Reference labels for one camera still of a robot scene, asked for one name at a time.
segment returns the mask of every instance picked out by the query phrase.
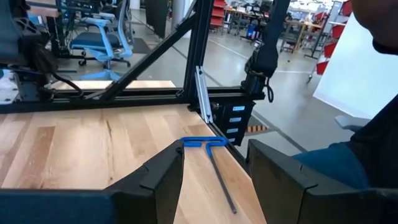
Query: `wooden plank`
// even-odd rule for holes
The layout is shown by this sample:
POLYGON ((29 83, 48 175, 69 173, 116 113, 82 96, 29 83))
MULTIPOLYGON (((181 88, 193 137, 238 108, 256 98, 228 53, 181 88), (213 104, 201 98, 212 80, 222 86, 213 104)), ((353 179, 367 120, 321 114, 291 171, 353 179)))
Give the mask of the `wooden plank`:
MULTIPOLYGON (((55 0, 29 0, 29 2, 51 4, 53 6, 57 5, 55 0)), ((58 12, 58 9, 37 7, 37 6, 31 6, 30 11, 28 13, 32 14, 32 15, 36 15, 36 16, 43 16, 43 17, 58 17, 60 15, 60 13, 58 12)))
MULTIPOLYGON (((97 90, 97 89, 105 89, 112 81, 73 81, 79 88, 82 90, 97 90)), ((66 83, 57 82, 52 85, 53 88, 57 90, 73 90, 73 88, 66 83)), ((156 81, 156 80, 148 80, 141 81, 136 80, 130 83, 126 88, 174 88, 175 85, 171 81, 156 81)))
MULTIPOLYGON (((7 114, 0 119, 0 186, 104 189, 184 136, 213 136, 186 105, 7 114)), ((224 147, 213 154, 233 214, 204 148, 185 151, 175 223, 265 223, 251 179, 224 147)))

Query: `black metal shaft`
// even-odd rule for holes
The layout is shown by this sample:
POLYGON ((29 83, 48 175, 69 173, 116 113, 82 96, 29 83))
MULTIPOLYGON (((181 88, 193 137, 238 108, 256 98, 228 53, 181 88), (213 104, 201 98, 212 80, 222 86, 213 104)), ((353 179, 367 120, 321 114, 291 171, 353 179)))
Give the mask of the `black metal shaft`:
POLYGON ((191 33, 183 85, 184 96, 190 103, 198 100, 195 72, 196 66, 202 66, 205 59, 213 5, 214 0, 198 0, 195 7, 195 12, 198 16, 191 33))
POLYGON ((216 163, 216 161, 214 160, 214 157, 213 157, 213 156, 210 156, 210 161, 211 161, 211 164, 212 164, 213 167, 214 167, 214 170, 216 171, 216 175, 217 175, 218 181, 219 181, 220 184, 221 184, 221 188, 223 189, 223 192, 224 192, 224 194, 225 194, 226 200, 228 201, 228 204, 229 204, 229 206, 231 207, 232 213, 236 214, 236 212, 237 212, 237 211, 236 211, 236 207, 235 207, 235 205, 234 205, 234 202, 232 201, 232 198, 231 198, 231 196, 230 196, 230 194, 229 194, 229 192, 228 192, 228 189, 227 189, 226 186, 225 186, 223 177, 221 176, 220 170, 218 170, 217 163, 216 163))

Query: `black cable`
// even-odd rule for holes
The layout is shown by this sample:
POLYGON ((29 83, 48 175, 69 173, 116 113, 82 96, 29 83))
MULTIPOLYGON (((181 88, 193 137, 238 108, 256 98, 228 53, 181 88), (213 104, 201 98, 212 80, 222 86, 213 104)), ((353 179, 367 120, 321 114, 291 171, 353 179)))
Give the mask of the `black cable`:
POLYGON ((269 80, 270 78, 267 78, 265 87, 267 88, 268 101, 272 103, 274 101, 274 91, 269 85, 269 80))
POLYGON ((64 95, 64 94, 61 94, 61 93, 57 93, 54 89, 51 89, 50 91, 51 91, 54 95, 61 96, 61 97, 65 97, 65 98, 68 98, 68 99, 80 99, 80 98, 82 98, 82 96, 84 95, 83 90, 81 90, 81 88, 79 88, 79 87, 78 87, 76 84, 74 84, 72 81, 67 80, 67 79, 65 79, 65 78, 62 78, 61 76, 57 75, 55 72, 51 73, 51 75, 52 75, 55 79, 57 79, 58 81, 61 81, 61 82, 66 83, 68 86, 72 87, 73 89, 75 89, 75 90, 79 93, 78 96, 67 96, 67 95, 64 95))

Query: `chair armrest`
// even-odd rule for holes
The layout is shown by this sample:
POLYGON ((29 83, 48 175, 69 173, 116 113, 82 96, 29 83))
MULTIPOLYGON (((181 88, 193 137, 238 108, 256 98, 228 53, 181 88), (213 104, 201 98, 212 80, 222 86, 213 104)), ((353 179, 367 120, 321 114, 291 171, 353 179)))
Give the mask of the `chair armrest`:
POLYGON ((103 19, 115 19, 116 18, 116 16, 114 14, 106 13, 106 12, 95 13, 93 15, 102 17, 103 19))
POLYGON ((353 132, 356 132, 360 130, 362 127, 367 125, 370 121, 370 119, 364 119, 364 118, 354 118, 352 116, 337 116, 335 117, 336 123, 342 128, 346 130, 351 130, 353 132))
POLYGON ((107 19, 95 19, 90 17, 85 17, 81 19, 82 22, 93 24, 98 27, 106 27, 106 25, 110 24, 111 22, 107 19))

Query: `blue office chair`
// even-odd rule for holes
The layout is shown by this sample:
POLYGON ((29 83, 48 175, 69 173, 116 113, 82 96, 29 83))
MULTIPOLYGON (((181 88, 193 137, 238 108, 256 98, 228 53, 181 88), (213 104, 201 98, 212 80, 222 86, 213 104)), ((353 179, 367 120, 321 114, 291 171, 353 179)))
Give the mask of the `blue office chair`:
POLYGON ((120 76, 111 70, 111 61, 124 62, 127 63, 128 67, 131 66, 125 58, 132 56, 132 50, 123 32, 123 18, 126 13, 127 3, 128 0, 123 0, 117 8, 119 15, 117 36, 106 33, 105 27, 111 23, 108 19, 85 17, 81 20, 87 24, 97 26, 100 33, 82 32, 70 42, 71 49, 84 50, 94 56, 93 58, 85 58, 79 62, 79 65, 86 65, 87 60, 97 60, 104 63, 104 70, 102 72, 82 75, 80 77, 81 80, 98 78, 119 80, 120 76))

